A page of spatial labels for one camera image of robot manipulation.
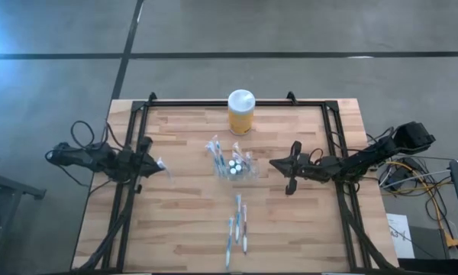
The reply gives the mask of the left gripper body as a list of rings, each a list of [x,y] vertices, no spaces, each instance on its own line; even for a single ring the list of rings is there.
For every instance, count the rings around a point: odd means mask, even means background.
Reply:
[[[132,179],[143,177],[143,168],[148,167],[144,164],[144,156],[149,154],[153,140],[144,136],[141,138],[140,151],[134,151],[130,146],[124,146],[116,156],[118,169],[115,176],[115,182],[118,184],[127,184]]]

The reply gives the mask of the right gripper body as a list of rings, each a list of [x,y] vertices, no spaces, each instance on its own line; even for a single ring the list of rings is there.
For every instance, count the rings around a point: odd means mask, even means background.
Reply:
[[[322,165],[312,163],[309,154],[302,153],[302,143],[300,141],[295,141],[291,146],[286,165],[286,176],[289,178],[289,184],[285,188],[286,195],[293,195],[297,190],[296,177],[321,183],[326,183],[329,180],[329,173],[325,168]]]

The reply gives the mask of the clear acrylic organizer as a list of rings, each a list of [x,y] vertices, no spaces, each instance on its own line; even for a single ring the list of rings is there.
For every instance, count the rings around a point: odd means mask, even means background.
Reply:
[[[259,176],[259,170],[258,170],[258,167],[256,166],[255,163],[253,163],[252,171],[248,172],[241,165],[236,165],[235,167],[230,167],[229,164],[228,164],[229,160],[225,160],[226,170],[227,170],[226,175],[220,175],[219,173],[216,173],[214,171],[214,173],[217,176],[219,176],[220,178],[225,179],[225,180],[230,180],[230,181],[241,181],[241,180],[254,180]],[[231,175],[230,174],[230,168],[235,168],[236,171],[237,171],[237,174],[236,175]]]

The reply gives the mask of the yellow white wipes canister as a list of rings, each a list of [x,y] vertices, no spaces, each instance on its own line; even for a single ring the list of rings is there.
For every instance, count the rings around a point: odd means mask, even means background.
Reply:
[[[256,99],[245,89],[233,91],[227,99],[228,122],[233,134],[244,135],[251,131]]]

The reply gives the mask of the white paper sheet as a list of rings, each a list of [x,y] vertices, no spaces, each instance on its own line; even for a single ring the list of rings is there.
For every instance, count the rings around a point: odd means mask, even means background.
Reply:
[[[406,215],[386,214],[397,258],[414,259],[414,247]]]

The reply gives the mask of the black aluminium table frame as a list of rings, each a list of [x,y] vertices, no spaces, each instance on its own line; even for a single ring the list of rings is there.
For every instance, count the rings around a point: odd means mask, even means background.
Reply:
[[[343,156],[350,145],[366,146],[355,99],[268,99],[258,102],[253,129],[237,136],[227,123],[227,103],[214,100],[152,100],[134,115],[147,119],[152,153],[166,173],[142,180],[131,222],[115,237],[109,260],[100,266],[114,273],[320,273],[375,271],[374,252],[364,248],[340,218],[349,209],[361,221],[376,250],[398,263],[387,229],[382,197],[364,181],[360,193],[333,182],[300,180],[287,196],[288,180],[269,161],[289,154],[294,141],[310,152]],[[252,154],[259,170],[254,180],[230,181],[214,173],[206,145],[217,135],[225,160],[232,145]],[[235,241],[236,195],[247,205],[247,255]],[[225,268],[228,222],[234,217],[231,262]]]

